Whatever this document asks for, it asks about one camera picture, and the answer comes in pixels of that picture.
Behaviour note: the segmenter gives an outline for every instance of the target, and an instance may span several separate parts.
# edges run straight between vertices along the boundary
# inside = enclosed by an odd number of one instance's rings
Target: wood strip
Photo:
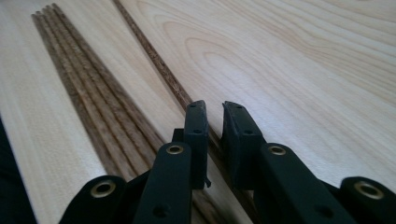
[[[64,87],[67,90],[68,95],[70,96],[75,109],[79,114],[79,118],[83,123],[84,127],[91,127],[86,128],[85,130],[90,137],[90,140],[93,144],[93,147],[96,148],[96,152],[102,162],[104,162],[106,172],[110,175],[118,175],[120,174],[120,169],[117,167],[115,162],[111,160],[111,155],[106,150],[105,142],[103,141],[100,133],[98,132],[96,126],[93,123],[92,117],[90,117],[88,110],[84,106],[84,102],[79,97],[78,91],[76,90],[75,86],[73,85],[72,81],[70,80],[67,72],[57,55],[57,52],[53,45],[50,42],[50,37],[47,35],[46,29],[48,24],[43,18],[41,17],[41,13],[37,12],[36,14],[32,15],[33,21],[35,23],[35,27],[37,28],[38,32],[41,35],[41,38],[44,41],[44,45],[49,52],[49,56],[51,57],[53,63],[55,64],[55,68],[59,73],[59,77],[64,84]]]
[[[125,19],[127,25],[130,27],[134,36],[142,45],[143,49],[146,51],[147,55],[150,57],[151,61],[161,74],[163,80],[167,84],[170,91],[175,95],[180,106],[185,109],[186,106],[192,102],[191,97],[184,90],[183,86],[177,81],[177,78],[166,65],[165,61],[162,59],[157,50],[152,47],[149,40],[146,38],[145,34],[138,27],[132,16],[128,13],[126,8],[122,5],[120,0],[113,0],[117,9],[119,10],[121,16]],[[235,198],[240,202],[245,212],[248,214],[253,223],[260,223],[257,216],[254,202],[247,191],[241,191],[233,187],[231,178],[227,172],[226,163],[227,160],[226,152],[224,152],[220,146],[220,140],[216,132],[209,125],[209,150],[208,153],[212,158],[213,162],[218,167],[221,176],[224,178],[228,187],[233,192]]]
[[[59,7],[33,19],[106,171],[144,173],[163,140]],[[226,223],[206,192],[192,198],[192,223]]]

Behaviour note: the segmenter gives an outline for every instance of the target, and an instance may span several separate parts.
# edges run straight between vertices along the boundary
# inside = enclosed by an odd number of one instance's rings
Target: wood grain
[[[1,1],[1,117],[40,223],[56,223],[82,185],[105,173],[30,17],[52,2],[161,139],[183,125],[112,1]],[[121,2],[191,99],[206,101],[217,135],[220,104],[234,101],[317,177],[338,185],[362,175],[396,191],[394,1]],[[246,223],[211,160],[208,171],[216,207]]]
[[[161,74],[164,82],[167,87],[171,90],[171,92],[176,97],[178,103],[184,110],[186,110],[187,105],[192,102],[189,94],[184,90],[183,86],[175,78],[172,71],[168,68],[166,63],[163,61],[161,56],[155,50],[154,47],[149,43],[145,34],[142,33],[140,28],[135,23],[134,19],[131,15],[128,14],[125,7],[119,0],[114,0],[114,4],[117,6],[117,9],[120,11],[120,14],[125,19],[128,26],[131,28],[134,36],[142,45],[143,49],[147,53],[148,57],[151,59],[155,67],[157,68],[159,74]],[[230,175],[228,173],[228,169],[226,167],[227,160],[227,152],[225,152],[221,145],[220,140],[213,128],[209,125],[209,149],[208,153],[211,156],[213,162],[217,165],[221,176],[224,178],[230,190],[233,192],[233,195],[238,200],[238,202],[242,205],[245,212],[249,215],[250,219],[253,223],[259,223],[259,217],[256,213],[256,209],[254,207],[254,202],[252,196],[248,192],[244,192],[242,190],[235,189],[233,187],[233,183],[231,181]]]
[[[231,100],[317,177],[395,190],[394,2],[121,2],[217,133]]]
[[[56,4],[33,19],[107,172],[127,181],[142,175],[159,135]],[[192,200],[192,223],[225,223],[205,192]]]

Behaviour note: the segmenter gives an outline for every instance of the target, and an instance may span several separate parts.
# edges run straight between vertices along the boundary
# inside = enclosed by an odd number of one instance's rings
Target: black clamp
[[[262,223],[396,223],[393,192],[364,177],[346,178],[340,189],[318,180],[290,148],[266,143],[241,105],[224,103],[221,143],[233,186],[254,190]],[[191,190],[210,186],[207,148],[205,102],[198,101],[150,171],[128,183],[112,175],[91,180],[61,223],[190,223]]]

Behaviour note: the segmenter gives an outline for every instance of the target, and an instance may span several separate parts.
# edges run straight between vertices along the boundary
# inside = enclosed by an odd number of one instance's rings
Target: zebrawood strip
[[[32,16],[106,171],[126,180],[144,173],[161,137],[59,7]],[[206,192],[192,197],[193,223],[225,223]]]
[[[137,23],[134,21],[132,16],[128,13],[126,8],[122,5],[120,0],[113,0],[114,4],[116,5],[117,9],[119,10],[121,16],[125,19],[127,25],[130,27],[134,36],[142,45],[143,49],[146,51],[147,55],[150,57],[151,61],[161,74],[162,78],[164,79],[165,83],[167,84],[168,88],[177,98],[180,106],[182,108],[186,108],[186,106],[192,102],[191,97],[188,93],[184,90],[183,86],[177,81],[177,78],[166,65],[165,61],[162,59],[160,54],[157,50],[152,47],[149,40],[146,38],[145,34],[141,31]],[[253,223],[260,223],[257,213],[255,211],[254,203],[250,194],[247,191],[241,191],[235,189],[233,187],[231,178],[227,172],[226,168],[226,153],[222,150],[219,137],[209,126],[209,155],[212,158],[213,162],[218,167],[222,177],[224,178],[225,182],[233,192],[233,195],[238,200],[238,202],[242,205],[246,213],[249,215],[250,219]]]

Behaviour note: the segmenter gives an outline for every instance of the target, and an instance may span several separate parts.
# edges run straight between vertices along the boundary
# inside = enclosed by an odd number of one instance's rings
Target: light wood board
[[[111,1],[2,1],[0,112],[40,223],[57,222],[82,185],[105,173],[30,17],[52,2],[163,139],[183,126]],[[218,134],[221,103],[235,101],[317,177],[338,186],[362,175],[396,191],[394,1],[121,2],[192,99],[206,101]],[[211,162],[209,170],[219,176]],[[245,220],[212,180],[215,201]]]

